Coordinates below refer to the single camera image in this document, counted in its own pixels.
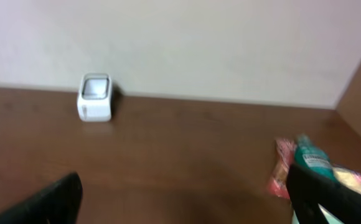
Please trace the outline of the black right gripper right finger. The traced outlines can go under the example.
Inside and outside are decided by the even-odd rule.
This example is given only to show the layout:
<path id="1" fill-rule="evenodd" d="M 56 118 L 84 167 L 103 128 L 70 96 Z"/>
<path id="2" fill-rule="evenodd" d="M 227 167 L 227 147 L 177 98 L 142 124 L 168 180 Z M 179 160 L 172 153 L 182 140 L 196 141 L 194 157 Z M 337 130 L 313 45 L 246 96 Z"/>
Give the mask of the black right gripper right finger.
<path id="1" fill-rule="evenodd" d="M 343 223 L 361 223 L 361 195 L 308 168 L 292 164 L 286 181 L 299 223 L 327 223 L 321 207 Z"/>

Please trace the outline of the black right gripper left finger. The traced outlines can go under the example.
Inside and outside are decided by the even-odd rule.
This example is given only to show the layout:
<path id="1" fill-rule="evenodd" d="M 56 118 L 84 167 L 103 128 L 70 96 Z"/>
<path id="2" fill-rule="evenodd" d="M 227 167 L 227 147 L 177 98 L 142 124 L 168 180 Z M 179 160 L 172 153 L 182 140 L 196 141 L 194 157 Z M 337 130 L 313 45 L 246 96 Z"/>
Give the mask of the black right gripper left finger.
<path id="1" fill-rule="evenodd" d="M 0 224 L 75 224 L 82 203 L 80 176 L 71 172 L 0 213 Z"/>

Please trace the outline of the blue mouthwash bottle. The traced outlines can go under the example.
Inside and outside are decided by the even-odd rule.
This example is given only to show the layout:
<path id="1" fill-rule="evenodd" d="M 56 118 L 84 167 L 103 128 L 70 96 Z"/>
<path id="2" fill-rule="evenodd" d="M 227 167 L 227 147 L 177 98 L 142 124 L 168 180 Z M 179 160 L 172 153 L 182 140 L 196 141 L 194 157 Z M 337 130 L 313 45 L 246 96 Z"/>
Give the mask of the blue mouthwash bottle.
<path id="1" fill-rule="evenodd" d="M 310 138 L 304 134 L 298 136 L 296 142 L 297 148 L 294 153 L 295 163 L 337 182 L 333 166 L 324 151 L 316 147 Z"/>

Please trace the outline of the light blue wet wipes pack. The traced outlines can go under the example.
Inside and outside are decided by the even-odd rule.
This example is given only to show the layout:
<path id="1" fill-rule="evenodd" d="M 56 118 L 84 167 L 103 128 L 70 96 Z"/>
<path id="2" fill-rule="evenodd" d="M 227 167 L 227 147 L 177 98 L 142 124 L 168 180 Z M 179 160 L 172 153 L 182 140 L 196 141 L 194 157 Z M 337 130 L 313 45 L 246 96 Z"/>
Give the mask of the light blue wet wipes pack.
<path id="1" fill-rule="evenodd" d="M 324 214 L 327 222 L 329 224 L 344 224 L 342 221 L 340 221 L 337 217 L 335 217 L 333 214 L 329 213 L 324 207 L 319 205 L 319 208 L 321 209 L 321 212 Z M 293 212 L 292 217 L 292 224 L 299 224 L 299 220 L 296 216 L 296 212 Z"/>

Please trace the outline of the red Top chocolate bar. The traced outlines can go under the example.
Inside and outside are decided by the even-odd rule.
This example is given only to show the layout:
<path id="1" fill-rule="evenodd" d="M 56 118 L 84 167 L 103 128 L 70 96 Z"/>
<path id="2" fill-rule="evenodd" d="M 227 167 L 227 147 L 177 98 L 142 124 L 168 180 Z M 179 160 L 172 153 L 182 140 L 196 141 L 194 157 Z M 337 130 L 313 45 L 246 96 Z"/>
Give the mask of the red Top chocolate bar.
<path id="1" fill-rule="evenodd" d="M 289 167 L 294 160 L 296 144 L 293 140 L 278 138 L 275 139 L 275 147 L 278 155 L 278 161 L 268 182 L 268 192 L 277 197 L 289 199 L 286 179 Z"/>

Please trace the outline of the yellow snack bag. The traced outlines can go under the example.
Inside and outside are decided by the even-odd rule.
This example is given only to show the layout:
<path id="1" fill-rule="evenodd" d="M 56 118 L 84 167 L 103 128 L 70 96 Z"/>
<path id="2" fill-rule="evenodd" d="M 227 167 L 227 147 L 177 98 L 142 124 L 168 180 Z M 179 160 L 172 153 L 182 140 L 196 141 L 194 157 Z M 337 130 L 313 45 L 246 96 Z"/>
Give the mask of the yellow snack bag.
<path id="1" fill-rule="evenodd" d="M 333 167 L 333 173 L 342 185 L 361 195 L 361 173 L 343 167 Z"/>

